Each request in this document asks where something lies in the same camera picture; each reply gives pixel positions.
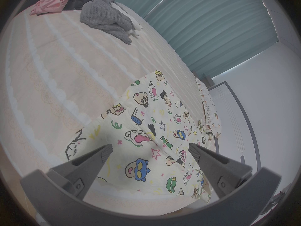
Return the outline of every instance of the gray frame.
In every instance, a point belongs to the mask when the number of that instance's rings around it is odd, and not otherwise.
[[[210,87],[208,90],[212,90],[216,87],[219,87],[220,85],[222,84],[225,84],[228,88],[228,90],[231,92],[231,94],[233,95],[234,99],[236,100],[236,103],[238,104],[240,110],[242,111],[243,113],[243,116],[246,120],[246,123],[248,125],[248,128],[250,130],[250,134],[251,134],[251,137],[252,137],[252,140],[253,140],[253,144],[254,144],[254,149],[255,149],[255,156],[256,156],[256,163],[257,163],[257,170],[259,170],[261,168],[261,161],[260,161],[260,154],[259,154],[259,149],[258,149],[258,144],[257,144],[257,140],[256,140],[256,137],[255,137],[255,133],[254,133],[254,130],[253,130],[253,127],[250,123],[250,120],[246,114],[246,111],[244,110],[242,104],[240,103],[239,99],[237,98],[237,96],[235,95],[235,93],[233,92],[233,90],[231,89],[231,87],[228,85],[228,83],[226,81],[224,82],[221,82],[220,84],[218,85],[215,85],[215,86],[212,86]],[[216,148],[216,153],[219,153],[219,142],[218,142],[218,139],[214,137],[214,142],[215,142],[215,148]]]

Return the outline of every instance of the bed sheet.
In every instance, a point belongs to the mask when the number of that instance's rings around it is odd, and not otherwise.
[[[131,45],[80,23],[80,11],[30,16],[29,7],[10,23],[0,42],[0,141],[21,176],[62,163],[57,155],[68,140],[156,69],[195,122],[205,119],[194,75],[154,28],[123,7],[143,27]],[[88,194],[90,203],[96,194]],[[193,201],[182,199],[179,208]],[[108,204],[116,208],[116,202]]]

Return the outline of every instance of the blue star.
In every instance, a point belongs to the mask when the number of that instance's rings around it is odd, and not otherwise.
[[[164,123],[161,121],[161,123],[159,122],[159,125],[160,125],[160,129],[163,129],[163,130],[165,131],[165,125],[166,125],[166,124],[164,124]]]

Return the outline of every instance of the floral pillow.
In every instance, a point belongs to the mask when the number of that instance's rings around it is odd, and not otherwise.
[[[222,123],[215,109],[215,104],[205,84],[198,78],[195,78],[195,80],[198,84],[199,92],[202,97],[206,125],[210,127],[214,133],[214,136],[217,138],[221,134]]]

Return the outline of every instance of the curtain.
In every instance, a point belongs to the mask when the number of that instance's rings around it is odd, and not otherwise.
[[[201,79],[278,41],[261,0],[116,0],[143,17]]]

